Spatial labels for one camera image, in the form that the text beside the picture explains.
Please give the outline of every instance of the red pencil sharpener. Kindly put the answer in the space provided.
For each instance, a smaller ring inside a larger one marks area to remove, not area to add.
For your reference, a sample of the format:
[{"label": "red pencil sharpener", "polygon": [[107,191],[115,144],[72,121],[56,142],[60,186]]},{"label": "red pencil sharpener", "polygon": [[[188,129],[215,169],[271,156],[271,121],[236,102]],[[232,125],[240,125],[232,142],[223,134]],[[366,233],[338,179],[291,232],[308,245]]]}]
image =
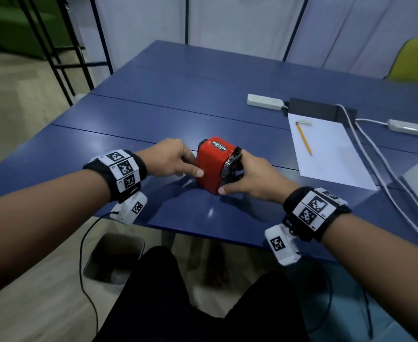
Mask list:
[{"label": "red pencil sharpener", "polygon": [[198,146],[196,165],[204,171],[204,176],[196,181],[212,194],[220,186],[238,181],[242,176],[241,148],[212,137]]}]

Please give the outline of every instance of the forearm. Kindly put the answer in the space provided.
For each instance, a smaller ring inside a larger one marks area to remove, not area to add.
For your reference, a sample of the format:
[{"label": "forearm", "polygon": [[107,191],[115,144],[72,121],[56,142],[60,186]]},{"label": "forearm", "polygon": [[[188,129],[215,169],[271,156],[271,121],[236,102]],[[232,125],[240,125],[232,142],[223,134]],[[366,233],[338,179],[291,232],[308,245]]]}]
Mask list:
[{"label": "forearm", "polygon": [[0,288],[39,262],[110,199],[96,172],[78,171],[0,198]]},{"label": "forearm", "polygon": [[370,295],[418,338],[418,247],[354,215],[341,215],[322,244]]}]

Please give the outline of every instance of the black cable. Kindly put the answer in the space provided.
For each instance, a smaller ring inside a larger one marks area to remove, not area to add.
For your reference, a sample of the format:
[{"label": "black cable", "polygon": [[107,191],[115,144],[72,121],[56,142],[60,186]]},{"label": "black cable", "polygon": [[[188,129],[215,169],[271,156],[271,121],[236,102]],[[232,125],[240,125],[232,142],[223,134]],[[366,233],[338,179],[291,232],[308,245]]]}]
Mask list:
[{"label": "black cable", "polygon": [[321,264],[317,259],[312,257],[310,254],[302,253],[302,252],[298,252],[297,254],[306,256],[306,257],[312,259],[316,264],[321,266],[321,268],[323,269],[323,272],[325,274],[325,279],[326,279],[326,283],[327,283],[327,286],[328,286],[328,292],[330,293],[330,299],[328,301],[328,306],[326,307],[326,310],[325,310],[323,316],[320,318],[320,321],[317,323],[317,325],[315,327],[313,327],[312,329],[309,329],[307,331],[307,333],[310,334],[310,333],[314,333],[315,331],[320,329],[322,327],[323,323],[326,321],[326,319],[330,315],[331,304],[333,302],[333,284],[332,284],[331,278],[328,275],[328,272],[326,271],[326,268],[323,266],[323,264]]},{"label": "black cable", "polygon": [[90,301],[90,303],[92,304],[93,310],[95,311],[95,317],[96,317],[96,334],[98,334],[98,312],[96,310],[95,304],[93,303],[92,299],[90,299],[90,296],[88,296],[88,294],[86,293],[86,291],[84,290],[84,285],[82,283],[82,246],[84,245],[84,240],[85,237],[87,236],[88,232],[90,232],[90,230],[92,230],[93,226],[95,224],[97,224],[102,218],[110,215],[110,214],[115,214],[117,215],[118,212],[108,212],[105,213],[103,216],[101,216],[100,218],[98,218],[91,226],[90,228],[85,232],[84,236],[82,237],[81,240],[81,247],[79,248],[79,282],[81,283],[81,289],[82,292],[85,294],[85,296],[87,297],[88,301]]},{"label": "black cable", "polygon": [[369,299],[367,298],[366,290],[363,287],[361,288],[363,289],[364,302],[366,303],[367,324],[368,324],[367,333],[369,335],[369,340],[372,341],[372,339],[374,338],[374,330],[372,328],[372,318],[371,318],[371,310],[369,309]]}]

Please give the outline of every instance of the blue table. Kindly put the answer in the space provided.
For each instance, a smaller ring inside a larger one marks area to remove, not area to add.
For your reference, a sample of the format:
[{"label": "blue table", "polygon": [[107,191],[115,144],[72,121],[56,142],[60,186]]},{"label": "blue table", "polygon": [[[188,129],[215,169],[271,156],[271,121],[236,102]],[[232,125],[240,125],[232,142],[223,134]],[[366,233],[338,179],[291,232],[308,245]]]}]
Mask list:
[{"label": "blue table", "polygon": [[[267,158],[303,185],[323,186],[342,196],[356,215],[418,245],[418,235],[381,190],[299,176],[287,118],[248,106],[248,93],[343,103],[357,108],[359,117],[418,122],[416,86],[157,41],[3,161],[0,195],[76,171],[111,149],[137,151],[174,137],[196,150],[202,139],[217,135]],[[398,176],[418,162],[418,137],[378,125],[365,129]],[[367,150],[382,168],[397,203],[418,224],[413,202],[392,183],[372,149]],[[149,203],[138,224],[268,247],[264,230],[281,221],[280,206],[243,195],[211,195],[188,181],[147,178],[143,192]],[[316,242],[298,246],[315,257],[332,259]]]}]

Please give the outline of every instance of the white paper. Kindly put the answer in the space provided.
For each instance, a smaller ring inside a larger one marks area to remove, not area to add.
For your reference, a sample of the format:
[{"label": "white paper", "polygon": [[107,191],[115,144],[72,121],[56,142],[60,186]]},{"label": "white paper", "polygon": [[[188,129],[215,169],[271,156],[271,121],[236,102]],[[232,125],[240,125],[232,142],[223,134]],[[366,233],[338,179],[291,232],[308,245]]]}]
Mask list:
[{"label": "white paper", "polygon": [[[297,129],[299,120],[312,122],[311,126],[300,124],[312,156]],[[288,114],[288,121],[301,176],[377,190],[341,123],[294,114]]]}]

